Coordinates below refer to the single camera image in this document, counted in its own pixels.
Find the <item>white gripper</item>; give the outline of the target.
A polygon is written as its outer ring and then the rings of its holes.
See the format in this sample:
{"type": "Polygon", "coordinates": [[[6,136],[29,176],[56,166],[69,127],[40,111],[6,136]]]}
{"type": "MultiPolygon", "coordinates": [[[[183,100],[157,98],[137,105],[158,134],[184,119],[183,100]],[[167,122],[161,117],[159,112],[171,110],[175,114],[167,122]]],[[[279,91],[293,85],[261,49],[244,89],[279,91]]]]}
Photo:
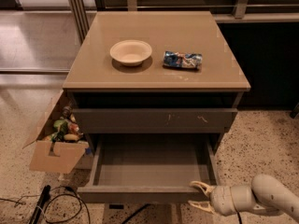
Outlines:
{"type": "Polygon", "coordinates": [[[210,202],[188,201],[190,206],[209,214],[216,212],[225,217],[236,213],[232,192],[228,186],[214,187],[201,181],[192,181],[190,186],[199,188],[207,197],[210,197],[210,202]]]}

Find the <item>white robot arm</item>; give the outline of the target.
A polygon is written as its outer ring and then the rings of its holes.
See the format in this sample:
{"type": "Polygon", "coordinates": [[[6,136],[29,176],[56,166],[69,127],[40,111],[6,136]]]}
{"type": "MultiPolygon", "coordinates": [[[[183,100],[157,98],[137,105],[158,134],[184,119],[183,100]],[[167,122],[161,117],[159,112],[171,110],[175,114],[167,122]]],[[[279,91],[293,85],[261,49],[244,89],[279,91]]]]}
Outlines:
{"type": "Polygon", "coordinates": [[[193,181],[190,186],[200,189],[208,200],[188,204],[210,214],[225,217],[241,212],[268,217],[286,214],[299,222],[299,197],[271,175],[254,176],[250,186],[209,186],[200,181],[193,181]]]}

